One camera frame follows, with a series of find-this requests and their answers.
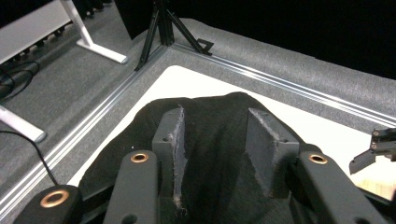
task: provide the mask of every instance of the gray felt surface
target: gray felt surface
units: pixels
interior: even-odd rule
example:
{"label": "gray felt surface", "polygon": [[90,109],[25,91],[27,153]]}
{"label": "gray felt surface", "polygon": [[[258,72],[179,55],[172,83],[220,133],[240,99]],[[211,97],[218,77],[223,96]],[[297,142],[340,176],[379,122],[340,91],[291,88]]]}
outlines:
{"label": "gray felt surface", "polygon": [[[396,105],[394,80],[325,63],[310,56],[214,29],[198,21],[183,21],[196,37],[215,43],[211,52],[217,56],[396,116],[393,109]],[[42,70],[26,91],[4,107],[30,120],[49,134],[39,144],[45,154],[132,74],[144,43],[145,34],[133,41],[129,38],[114,6],[96,13],[93,20],[87,19],[84,22],[97,44],[127,55],[130,61],[120,65],[78,47],[75,44],[78,35],[72,26],[66,30],[64,36],[52,39],[46,47],[35,51],[30,60],[40,62]],[[188,45],[178,33],[176,42]],[[152,83],[171,65],[189,68],[366,133],[374,127],[383,128],[369,120],[243,77],[218,64],[169,48],[54,168],[54,175],[60,183],[66,183],[74,175]],[[8,127],[0,124],[0,129]],[[28,144],[14,136],[0,135],[0,143],[0,197],[3,198],[38,163],[38,157]],[[10,223],[33,195],[49,186],[50,180],[46,177],[2,223]]]}

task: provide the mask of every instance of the tripod stand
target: tripod stand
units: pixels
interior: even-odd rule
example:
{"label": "tripod stand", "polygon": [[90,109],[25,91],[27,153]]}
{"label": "tripod stand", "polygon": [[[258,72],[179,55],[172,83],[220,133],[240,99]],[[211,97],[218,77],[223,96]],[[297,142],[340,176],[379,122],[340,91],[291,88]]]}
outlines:
{"label": "tripod stand", "polygon": [[146,42],[143,47],[142,55],[140,56],[139,64],[137,65],[135,71],[138,71],[140,68],[142,68],[143,65],[145,65],[149,60],[149,52],[151,50],[157,27],[160,31],[162,45],[169,47],[175,42],[172,23],[184,35],[184,37],[197,52],[209,56],[212,55],[209,53],[209,50],[214,44],[203,39],[195,39],[183,22],[177,17],[177,15],[169,9],[168,0],[154,0],[151,22],[149,24]]}

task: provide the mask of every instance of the black background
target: black background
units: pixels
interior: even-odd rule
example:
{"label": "black background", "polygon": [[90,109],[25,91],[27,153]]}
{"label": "black background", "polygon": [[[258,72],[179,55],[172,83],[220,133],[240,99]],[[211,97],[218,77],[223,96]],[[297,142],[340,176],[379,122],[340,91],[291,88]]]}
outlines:
{"label": "black background", "polygon": [[[151,0],[115,0],[131,38]],[[173,0],[180,18],[381,77],[396,78],[396,1]]]}

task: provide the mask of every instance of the black cable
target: black cable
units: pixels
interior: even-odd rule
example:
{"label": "black cable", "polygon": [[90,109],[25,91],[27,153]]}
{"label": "black cable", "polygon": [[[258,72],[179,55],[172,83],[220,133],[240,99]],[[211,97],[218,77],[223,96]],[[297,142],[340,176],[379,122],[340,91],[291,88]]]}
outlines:
{"label": "black cable", "polygon": [[58,182],[56,181],[55,177],[53,176],[50,168],[48,167],[46,161],[44,160],[43,154],[41,154],[40,149],[38,148],[37,144],[34,141],[30,140],[29,138],[25,137],[23,134],[20,134],[20,133],[14,133],[14,132],[9,132],[9,131],[0,131],[0,133],[15,134],[15,135],[27,140],[30,144],[32,144],[32,146],[35,148],[35,151],[37,152],[38,157],[40,158],[41,162],[43,163],[44,167],[46,168],[49,178],[52,180],[52,182],[55,186],[59,185]]}
{"label": "black cable", "polygon": [[29,86],[29,84],[30,84],[30,83],[32,82],[32,80],[33,80],[33,77],[35,76],[34,73],[33,73],[32,71],[30,71],[30,70],[18,70],[18,71],[14,71],[14,72],[11,72],[11,73],[8,73],[8,74],[11,75],[11,74],[16,74],[16,73],[20,73],[20,72],[27,72],[27,73],[29,73],[29,74],[30,74],[30,78],[25,82],[24,86],[23,86],[19,91],[15,92],[15,93],[12,94],[12,95],[9,95],[9,96],[3,98],[3,99],[0,101],[0,104],[3,104],[3,103],[8,102],[8,101],[11,100],[12,98],[14,98],[15,96],[17,96],[17,95],[20,94],[21,92],[23,92],[23,91]]}
{"label": "black cable", "polygon": [[[0,76],[4,75],[4,76],[1,78],[1,80],[0,80],[0,86],[9,87],[9,93],[8,93],[8,94],[10,94],[10,93],[12,93],[12,92],[14,91],[14,88],[15,88],[15,80],[14,80],[14,78],[12,78],[12,77],[7,73],[7,71],[4,70],[3,68],[0,68],[0,71],[1,71]],[[4,79],[5,79],[6,77],[9,78],[9,80],[11,80],[11,84],[3,84],[3,81],[4,81]]]}
{"label": "black cable", "polygon": [[[26,65],[26,64],[35,64],[36,65],[36,69],[35,69],[35,71],[33,72],[33,71],[31,71],[31,70],[26,70],[26,69],[21,69],[21,70],[15,70],[16,68],[18,68],[18,67],[20,67],[20,66],[23,66],[23,65]],[[9,100],[11,100],[12,98],[14,98],[15,96],[17,96],[18,94],[20,94],[21,92],[23,92],[28,86],[29,86],[29,84],[32,82],[32,80],[33,80],[33,77],[38,73],[38,71],[40,70],[40,64],[39,63],[37,63],[37,62],[26,62],[26,63],[20,63],[20,64],[17,64],[17,65],[15,65],[14,67],[12,67],[12,68],[10,68],[9,70],[15,70],[15,71],[12,71],[12,72],[7,72],[5,69],[3,69],[3,68],[0,68],[1,69],[1,72],[2,72],[2,74],[4,74],[4,75],[6,75],[10,80],[11,80],[11,82],[12,82],[12,84],[11,85],[5,85],[5,84],[1,84],[0,83],[0,86],[7,86],[7,87],[9,87],[9,91],[8,91],[8,94],[7,94],[7,96],[5,97],[5,98],[3,98],[2,100],[0,100],[0,104],[3,104],[3,103],[6,103],[6,102],[8,102]],[[11,77],[11,75],[12,74],[18,74],[18,73],[21,73],[21,72],[26,72],[26,73],[28,73],[29,75],[30,75],[30,78],[25,82],[25,84],[24,84],[24,86],[19,90],[19,91],[17,91],[17,92],[15,92],[14,94],[12,94],[12,95],[10,95],[14,90],[15,90],[15,86],[16,86],[16,82],[15,82],[15,80]]]}

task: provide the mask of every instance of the black cloth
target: black cloth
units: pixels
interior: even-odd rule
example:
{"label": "black cloth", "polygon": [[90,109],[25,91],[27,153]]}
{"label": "black cloth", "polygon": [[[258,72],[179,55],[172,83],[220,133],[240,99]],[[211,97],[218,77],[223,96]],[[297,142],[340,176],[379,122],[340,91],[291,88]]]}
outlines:
{"label": "black cloth", "polygon": [[185,109],[185,149],[189,160],[181,201],[188,215],[176,217],[176,208],[165,202],[162,223],[291,223],[289,201],[264,198],[245,152],[248,109],[268,110],[241,92],[196,99],[161,99],[147,104],[87,170],[79,185],[82,194],[88,195],[115,181],[126,154],[151,150],[163,114],[180,106]]}

